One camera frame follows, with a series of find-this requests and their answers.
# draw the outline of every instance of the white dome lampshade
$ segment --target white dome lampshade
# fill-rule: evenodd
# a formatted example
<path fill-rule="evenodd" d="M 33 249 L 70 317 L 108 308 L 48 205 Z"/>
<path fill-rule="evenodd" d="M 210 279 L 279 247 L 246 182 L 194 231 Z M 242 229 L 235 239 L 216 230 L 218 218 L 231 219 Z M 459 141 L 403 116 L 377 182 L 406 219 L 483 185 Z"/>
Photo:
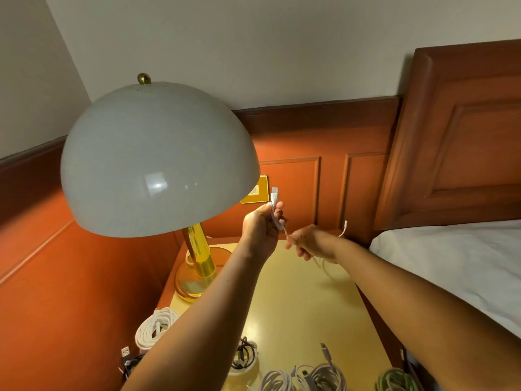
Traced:
<path fill-rule="evenodd" d="M 255 147 L 231 110 L 170 82 L 101 97 L 75 123 L 62 154 L 62 186 L 75 220 L 111 237 L 202 222 L 238 203 L 258 178 Z"/>

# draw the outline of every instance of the bedside table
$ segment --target bedside table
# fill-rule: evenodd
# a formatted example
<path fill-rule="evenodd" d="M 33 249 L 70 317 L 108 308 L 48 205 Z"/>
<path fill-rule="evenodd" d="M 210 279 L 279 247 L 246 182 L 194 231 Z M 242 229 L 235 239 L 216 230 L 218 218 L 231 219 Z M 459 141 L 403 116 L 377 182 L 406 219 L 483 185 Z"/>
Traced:
<path fill-rule="evenodd" d="M 212 244 L 215 241 L 234 241 Z M 238 238 L 209 239 L 214 247 L 233 251 Z M 325 362 L 320 343 L 344 373 L 353 391 L 374 389 L 377 377 L 391 367 L 360 293 L 348 274 L 336 264 L 317 259 L 305 262 L 281 240 L 262 269 L 242 335 L 258 346 L 258 368 L 245 376 L 228 378 L 223 390 L 257 388 L 264 374 L 294 366 Z M 184 261 L 183 243 L 176 259 Z M 172 271 L 159 308 L 170 306 L 182 314 L 190 303 L 177 296 Z"/>

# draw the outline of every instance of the hand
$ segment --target hand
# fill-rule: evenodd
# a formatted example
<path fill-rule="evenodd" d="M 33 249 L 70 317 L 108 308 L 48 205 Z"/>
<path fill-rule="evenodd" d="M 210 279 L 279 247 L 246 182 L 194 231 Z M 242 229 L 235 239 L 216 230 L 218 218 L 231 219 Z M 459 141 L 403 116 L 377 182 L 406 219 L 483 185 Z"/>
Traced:
<path fill-rule="evenodd" d="M 297 256 L 302 256 L 306 261 L 313 256 L 319 256 L 329 262 L 335 262 L 333 250 L 335 238 L 336 236 L 324 232 L 316 225 L 308 225 L 290 234 L 286 239 L 285 247 L 288 250 L 295 245 Z"/>
<path fill-rule="evenodd" d="M 284 203 L 275 205 L 275 218 L 281 225 L 286 223 L 282 215 Z M 269 203 L 260 206 L 244 217 L 242 223 L 242 237 L 239 244 L 258 258 L 263 264 L 269 258 L 277 245 L 279 230 L 271 219 L 271 205 Z"/>

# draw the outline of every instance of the lamp base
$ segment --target lamp base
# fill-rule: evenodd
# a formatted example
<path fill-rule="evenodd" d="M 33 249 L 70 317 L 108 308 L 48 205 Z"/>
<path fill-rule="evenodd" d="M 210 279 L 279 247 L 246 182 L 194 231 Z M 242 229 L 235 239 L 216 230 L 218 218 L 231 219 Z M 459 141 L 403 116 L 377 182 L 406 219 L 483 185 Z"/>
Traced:
<path fill-rule="evenodd" d="M 187 302 L 195 302 L 217 277 L 228 258 L 230 258 L 231 252 L 221 247 L 210 247 L 210 255 L 215 265 L 215 271 L 208 277 L 199 276 L 194 266 L 189 265 L 186 261 L 183 261 L 177 268 L 174 283 L 177 295 L 181 299 Z"/>

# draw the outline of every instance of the green cable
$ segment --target green cable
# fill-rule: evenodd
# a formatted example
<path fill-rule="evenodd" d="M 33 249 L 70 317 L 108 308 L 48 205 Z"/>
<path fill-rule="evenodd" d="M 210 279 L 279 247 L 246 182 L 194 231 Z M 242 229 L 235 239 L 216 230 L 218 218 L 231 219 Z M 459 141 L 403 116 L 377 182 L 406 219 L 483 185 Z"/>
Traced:
<path fill-rule="evenodd" d="M 380 375 L 374 391 L 418 391 L 418 387 L 413 376 L 399 368 L 391 368 Z"/>

